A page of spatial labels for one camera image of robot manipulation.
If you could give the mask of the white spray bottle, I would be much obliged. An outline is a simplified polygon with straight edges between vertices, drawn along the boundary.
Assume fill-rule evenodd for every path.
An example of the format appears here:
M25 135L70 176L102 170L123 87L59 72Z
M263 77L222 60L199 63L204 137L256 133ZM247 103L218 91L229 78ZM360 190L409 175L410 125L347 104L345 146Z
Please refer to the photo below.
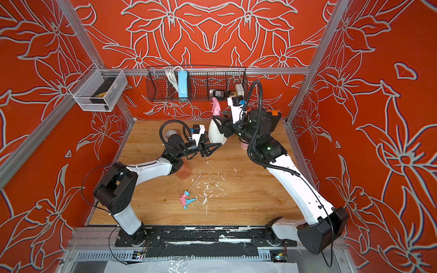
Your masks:
M224 134L220 133L221 123L218 121L219 125L216 124L214 119L211 119L209 128L208 128L208 138L211 143L221 143L224 145L227 141L227 138Z

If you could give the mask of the pink spray bottle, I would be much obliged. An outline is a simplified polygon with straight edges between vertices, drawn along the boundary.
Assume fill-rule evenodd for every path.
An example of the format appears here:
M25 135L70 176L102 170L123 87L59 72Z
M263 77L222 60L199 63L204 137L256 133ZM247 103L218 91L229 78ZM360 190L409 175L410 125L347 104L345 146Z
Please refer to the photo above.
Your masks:
M247 150L249 147L249 143L241 138L239 139L239 141L240 141L241 148L243 150Z

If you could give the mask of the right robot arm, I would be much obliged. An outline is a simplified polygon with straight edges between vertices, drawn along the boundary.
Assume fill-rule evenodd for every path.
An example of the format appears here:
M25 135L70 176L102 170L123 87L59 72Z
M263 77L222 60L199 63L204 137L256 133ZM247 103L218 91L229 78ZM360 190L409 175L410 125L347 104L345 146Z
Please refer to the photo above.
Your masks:
M252 110L244 114L214 116L213 123L225 137L238 136L248 144L249 159L266 168L284 187L300 209L304 220L294 222L278 218L271 224L280 240L300 242L310 253L318 255L333 247L346 227L349 215L343 208L335 208L307 181L286 149L272 137L281 119L277 111Z

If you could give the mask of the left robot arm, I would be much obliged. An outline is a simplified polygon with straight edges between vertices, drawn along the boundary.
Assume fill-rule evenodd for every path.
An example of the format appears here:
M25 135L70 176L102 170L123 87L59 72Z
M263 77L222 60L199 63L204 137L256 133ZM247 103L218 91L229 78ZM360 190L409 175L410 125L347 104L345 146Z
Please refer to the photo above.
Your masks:
M108 173L96 185L93 195L106 207L120 227L120 236L128 246L142 246L146 243L146 232L143 222L134 212L131 202L136 186L161 176L176 173L184 164L184 158L200 154L202 157L212 155L222 146L210 143L201 135L197 141L185 142L181 135L173 134L164 141L161 156L147 163L128 166L115 162Z

